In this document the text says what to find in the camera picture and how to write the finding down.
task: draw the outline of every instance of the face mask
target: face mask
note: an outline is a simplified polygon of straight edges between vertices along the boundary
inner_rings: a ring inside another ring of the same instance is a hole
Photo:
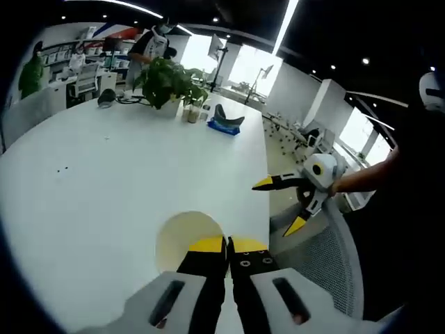
[[[162,25],[158,28],[158,30],[160,33],[166,34],[166,33],[171,32],[171,30],[173,30],[173,28],[170,26]]]

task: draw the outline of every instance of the plant pot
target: plant pot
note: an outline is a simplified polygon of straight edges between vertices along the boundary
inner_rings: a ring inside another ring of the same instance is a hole
[[[159,110],[153,108],[154,114],[163,118],[175,118],[178,112],[179,103],[181,103],[180,99],[177,99],[175,101],[168,101]]]
[[[200,116],[200,108],[193,106],[190,109],[190,112],[188,113],[188,122],[189,123],[196,123],[197,118]]]

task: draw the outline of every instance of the window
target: window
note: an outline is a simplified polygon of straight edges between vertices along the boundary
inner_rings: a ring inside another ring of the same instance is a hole
[[[222,44],[225,45],[227,40],[220,39]],[[187,70],[190,68],[197,68],[199,70],[204,70],[206,73],[211,73],[216,66],[218,66],[218,62],[207,56],[210,43],[211,36],[190,36],[184,50],[184,55],[181,59],[181,65]]]
[[[368,155],[366,156],[366,161],[371,166],[378,164],[379,162],[384,161],[388,154],[391,152],[391,147],[388,142],[383,138],[381,134],[378,135],[377,139]]]
[[[262,79],[262,75],[258,79],[257,92],[268,96],[272,90],[273,84],[280,71],[283,60],[272,56],[268,52],[255,49],[243,45],[240,49],[238,57],[236,57],[235,64],[229,76],[229,80],[239,84],[240,82],[247,82],[252,86],[257,78],[261,68],[266,69],[273,65],[267,79]]]
[[[340,140],[356,153],[360,153],[372,131],[373,124],[371,121],[359,109],[354,108],[345,128],[340,134]]]

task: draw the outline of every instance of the human arm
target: human arm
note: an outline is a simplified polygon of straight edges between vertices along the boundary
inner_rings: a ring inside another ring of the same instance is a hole
[[[72,67],[74,66],[75,63],[76,63],[76,58],[75,58],[75,55],[73,54],[73,55],[71,56],[70,62],[68,63],[68,67],[69,67],[69,68],[72,68]]]
[[[150,57],[146,57],[146,56],[143,56],[142,54],[137,54],[137,53],[133,53],[133,52],[129,53],[128,57],[131,60],[137,61],[142,64],[150,64],[152,62]]]
[[[153,33],[149,31],[141,38],[139,38],[138,42],[131,48],[130,52],[128,53],[128,57],[133,61],[137,61],[138,63],[150,64],[152,60],[150,57],[145,56],[144,52],[152,36]]]
[[[389,154],[385,161],[351,175],[336,180],[330,187],[331,196],[336,193],[354,193],[374,191],[387,180],[388,174],[399,159],[398,147]]]

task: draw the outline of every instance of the white pillar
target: white pillar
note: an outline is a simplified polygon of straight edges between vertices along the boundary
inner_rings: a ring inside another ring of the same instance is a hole
[[[302,126],[315,121],[338,137],[353,112],[353,108],[344,100],[345,94],[346,90],[334,80],[323,80]]]
[[[368,141],[366,142],[366,144],[364,144],[362,153],[365,157],[368,156],[369,151],[371,151],[371,148],[374,146],[375,141],[377,140],[378,137],[378,132],[373,129],[373,131],[371,132],[371,135],[368,138]]]

